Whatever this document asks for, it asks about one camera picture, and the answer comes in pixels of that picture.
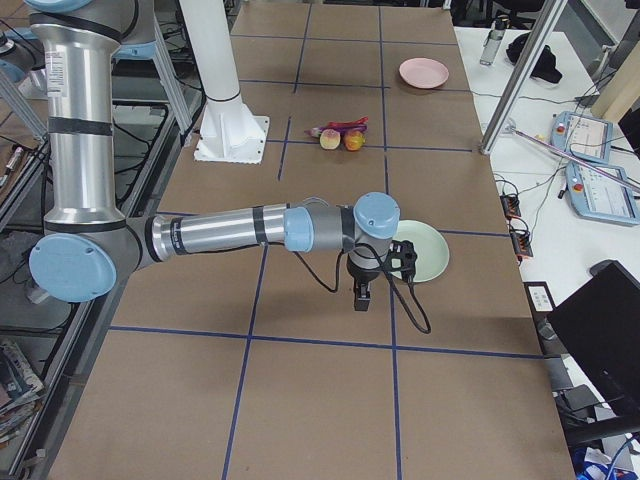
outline black band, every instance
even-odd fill
[[[182,243],[182,219],[171,219],[171,245],[178,255],[188,255],[187,249]]]
[[[122,42],[122,34],[118,30],[102,25],[101,23],[85,20],[84,18],[69,17],[68,15],[60,15],[59,13],[32,13],[29,15],[29,23],[31,25],[53,24],[87,30],[97,33],[98,35],[109,37],[118,43]]]
[[[162,259],[156,253],[156,248],[153,246],[153,222],[156,217],[149,217],[144,224],[144,244],[147,246],[147,252],[154,262],[160,263]]]
[[[137,270],[138,267],[140,266],[140,262],[142,262],[142,255],[144,254],[144,251],[142,250],[142,242],[140,242],[140,238],[138,238],[138,234],[133,228],[131,228],[130,225],[125,225],[124,228],[126,228],[129,231],[131,236],[135,239],[136,243],[138,244],[138,263],[136,263],[136,270]]]
[[[238,93],[236,93],[233,97],[229,97],[229,98],[225,98],[224,100],[216,100],[215,98],[211,98],[209,95],[207,95],[207,98],[209,100],[211,100],[212,102],[230,102],[231,100],[235,100],[236,98],[238,98],[240,96],[240,90],[238,90]]]
[[[131,19],[131,23],[127,27],[127,29],[122,32],[122,38],[127,38],[133,29],[136,28],[136,24],[138,23],[138,15],[140,15],[140,3],[138,0],[133,1],[133,18]]]
[[[264,229],[264,207],[253,207],[253,229],[256,232],[256,242],[267,243],[267,233]]]
[[[49,117],[49,133],[113,136],[113,125],[107,122],[94,122],[79,118]]]
[[[350,252],[356,248],[356,220],[352,207],[340,207],[342,219],[342,250]]]
[[[111,223],[90,223],[90,224],[75,224],[75,223],[53,223],[44,222],[44,228],[51,232],[59,233],[94,233],[94,232],[111,232],[113,230],[119,230],[126,226],[124,220]]]

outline black chair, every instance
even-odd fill
[[[493,21],[493,0],[487,0],[486,5],[486,19],[487,26],[491,25]],[[500,5],[503,8],[509,10],[509,13],[502,12],[498,10],[495,16],[498,15],[508,15],[509,20],[511,21],[511,26],[515,28],[520,28],[522,30],[529,30],[535,20],[532,18],[524,18],[520,17],[521,13],[529,13],[529,12],[539,12],[542,10],[542,6],[544,5],[544,0],[495,0],[495,3]]]

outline toy fruit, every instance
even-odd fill
[[[335,150],[340,145],[340,132],[327,128],[320,135],[320,146],[325,150]]]
[[[344,134],[342,143],[344,143],[345,148],[350,152],[360,150],[362,145],[364,145],[364,133],[360,130],[351,129]]]

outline office chair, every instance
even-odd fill
[[[511,26],[515,28],[519,28],[522,30],[529,30],[533,27],[533,23],[535,20],[531,18],[524,18],[518,16],[520,13],[527,12],[539,12],[542,10],[542,6],[544,5],[544,0],[495,0],[495,2],[503,8],[509,9],[509,20],[511,21]],[[487,16],[490,14],[491,4],[493,2],[491,0],[487,1]],[[502,15],[505,12],[501,12],[498,10],[498,15]]]

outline blue cable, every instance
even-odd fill
[[[618,461],[618,457],[622,454],[625,448],[627,448],[631,442],[633,442],[636,438],[638,438],[638,434],[631,436],[626,442],[622,444],[622,446],[618,449],[616,454],[611,459],[611,466],[609,466],[609,470],[607,471],[607,476],[604,477],[604,480],[611,480],[613,478],[611,474],[615,471],[616,462]]]

